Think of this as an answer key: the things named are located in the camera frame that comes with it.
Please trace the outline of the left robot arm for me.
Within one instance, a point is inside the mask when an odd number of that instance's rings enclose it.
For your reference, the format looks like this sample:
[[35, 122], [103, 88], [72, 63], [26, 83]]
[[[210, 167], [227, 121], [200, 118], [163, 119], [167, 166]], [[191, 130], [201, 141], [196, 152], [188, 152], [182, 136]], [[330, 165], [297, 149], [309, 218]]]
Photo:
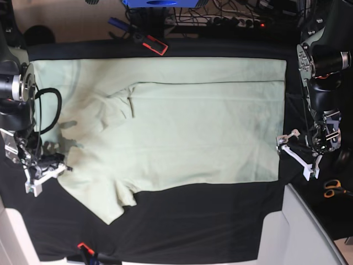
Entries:
[[337, 90], [341, 73], [352, 66], [352, 1], [333, 1], [320, 31], [297, 45], [305, 113], [313, 125], [305, 134], [293, 129], [276, 138], [279, 154], [286, 153], [303, 167], [309, 181], [319, 177], [322, 157], [340, 148], [341, 112]]

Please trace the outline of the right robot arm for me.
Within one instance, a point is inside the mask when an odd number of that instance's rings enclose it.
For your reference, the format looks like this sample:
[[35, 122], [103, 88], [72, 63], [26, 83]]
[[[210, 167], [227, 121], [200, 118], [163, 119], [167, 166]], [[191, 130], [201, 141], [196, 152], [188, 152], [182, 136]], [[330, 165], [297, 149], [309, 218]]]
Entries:
[[[51, 124], [42, 128], [42, 121], [34, 118], [35, 113], [41, 113], [35, 104], [47, 93], [56, 96], [57, 110]], [[42, 148], [41, 136], [57, 124], [61, 108], [62, 97], [56, 88], [38, 89], [21, 35], [12, 21], [1, 18], [1, 138], [6, 158], [24, 170], [25, 191], [35, 197], [46, 181], [71, 170], [64, 155], [46, 155]]]

